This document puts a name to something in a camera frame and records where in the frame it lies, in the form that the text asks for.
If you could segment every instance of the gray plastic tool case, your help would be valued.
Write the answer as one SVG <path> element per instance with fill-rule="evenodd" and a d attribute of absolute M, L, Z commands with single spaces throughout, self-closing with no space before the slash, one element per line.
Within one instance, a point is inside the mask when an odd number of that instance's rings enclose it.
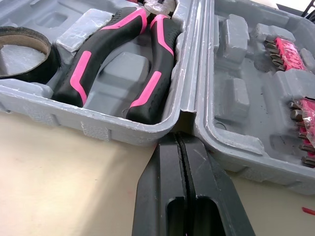
<path fill-rule="evenodd" d="M 315 75 L 297 70 L 276 72 L 263 47 L 265 39 L 277 36 L 293 40 L 305 65 L 314 72 L 315 26 L 247 0 L 176 3 L 172 19 L 183 33 L 177 40 L 177 63 L 160 123 L 135 123 L 124 119 L 122 112 L 149 70 L 152 53 L 148 33 L 106 59 L 84 108 L 49 99 L 51 88 L 63 75 L 61 70 L 47 86 L 0 81 L 0 109 L 26 114 L 45 124 L 79 129 L 102 140 L 140 146 L 153 144 L 168 133 L 180 110 L 195 113 L 194 134 L 223 168 L 245 178 L 315 194 L 315 171 L 301 163 L 304 153 L 298 149 L 300 140 L 287 107 L 292 99 L 315 97 Z M 0 25 L 29 27 L 56 43 L 88 9 L 115 13 L 124 6 L 134 3 L 0 0 Z M 137 73 L 124 73 L 128 68 L 137 68 Z"/>

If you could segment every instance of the black tape roll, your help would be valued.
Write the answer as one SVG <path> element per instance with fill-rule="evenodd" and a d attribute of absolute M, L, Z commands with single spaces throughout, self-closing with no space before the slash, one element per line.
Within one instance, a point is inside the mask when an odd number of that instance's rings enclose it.
<path fill-rule="evenodd" d="M 34 48 L 45 59 L 32 69 L 13 75 L 0 75 L 0 79 L 18 79 L 26 82 L 47 83 L 60 66 L 58 54 L 49 40 L 39 32 L 24 27 L 0 27 L 0 48 L 3 45 L 18 45 Z"/>

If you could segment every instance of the pink object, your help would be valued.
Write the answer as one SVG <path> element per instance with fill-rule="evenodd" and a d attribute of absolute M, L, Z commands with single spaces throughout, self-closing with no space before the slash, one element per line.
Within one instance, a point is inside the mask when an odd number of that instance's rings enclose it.
<path fill-rule="evenodd" d="M 80 84 L 80 80 L 81 80 L 82 75 L 85 71 L 85 68 L 87 67 L 87 64 L 90 60 L 91 55 L 92 55 L 92 53 L 89 51 L 83 52 L 77 66 L 75 67 L 74 72 L 70 78 L 70 84 L 80 94 L 83 105 L 87 101 L 87 95 L 86 95 L 82 85 Z"/>
<path fill-rule="evenodd" d="M 105 26 L 105 27 L 101 28 L 101 30 L 119 29 L 120 27 L 128 24 L 130 21 L 132 21 L 133 19 L 135 19 L 138 16 L 141 16 L 141 19 L 142 19 L 142 29 L 141 29 L 140 33 L 143 33 L 147 27 L 147 15 L 146 15 L 146 10 L 141 8 L 141 7 L 137 7 L 137 10 L 135 10 L 131 14 L 127 15 L 125 18 L 123 18 L 119 22 L 117 22 L 111 26 Z"/>
<path fill-rule="evenodd" d="M 280 50 L 286 71 L 290 69 L 307 70 L 294 43 L 279 37 L 276 38 L 275 42 Z"/>
<path fill-rule="evenodd" d="M 315 215 L 315 210 L 311 210 L 311 209 L 308 209 L 306 207 L 302 207 L 302 211 L 304 211 L 305 213 L 310 214 L 310 215 Z"/>
<path fill-rule="evenodd" d="M 173 50 L 166 44 L 164 40 L 164 28 L 163 28 L 163 19 L 167 18 L 167 16 L 164 15 L 157 15 L 151 22 L 150 28 L 154 25 L 154 23 L 157 23 L 157 41 L 158 43 L 164 47 L 166 50 L 168 50 L 172 56 L 174 56 Z"/>
<path fill-rule="evenodd" d="M 131 104 L 130 107 L 142 106 L 143 104 L 145 104 L 149 100 L 149 97 L 151 96 L 154 88 L 156 87 L 161 75 L 162 75 L 162 73 L 159 71 L 155 71 L 153 73 L 151 79 L 149 80 L 148 84 L 144 88 L 140 97 L 137 100 L 133 101 L 133 103 Z"/>
<path fill-rule="evenodd" d="M 306 132 L 308 138 L 308 140 L 303 140 L 303 143 L 315 147 L 315 101 L 303 98 L 296 104 L 303 112 L 302 117 L 305 124 L 305 128 L 301 127 L 300 132 Z"/>

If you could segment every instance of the pink and black handle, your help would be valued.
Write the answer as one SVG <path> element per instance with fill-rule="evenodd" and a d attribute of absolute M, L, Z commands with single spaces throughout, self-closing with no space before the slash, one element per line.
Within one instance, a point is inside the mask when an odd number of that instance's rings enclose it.
<path fill-rule="evenodd" d="M 126 118 L 144 124 L 154 124 L 159 106 L 170 84 L 174 67 L 174 45 L 180 29 L 169 18 L 157 15 L 151 22 L 153 65 Z"/>
<path fill-rule="evenodd" d="M 145 9 L 125 7 L 118 11 L 105 27 L 82 45 L 65 79 L 57 85 L 53 99 L 83 107 L 106 57 L 115 48 L 143 33 L 146 26 Z"/>

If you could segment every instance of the white table surface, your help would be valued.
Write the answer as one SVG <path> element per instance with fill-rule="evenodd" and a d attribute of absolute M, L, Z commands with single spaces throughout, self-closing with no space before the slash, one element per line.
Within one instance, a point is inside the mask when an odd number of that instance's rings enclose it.
<path fill-rule="evenodd" d="M 136 186 L 153 147 L 0 114 L 0 149 L 0 236 L 131 235 Z M 232 179 L 257 236 L 314 235 L 315 216 L 301 207 L 315 209 L 315 197 Z"/>

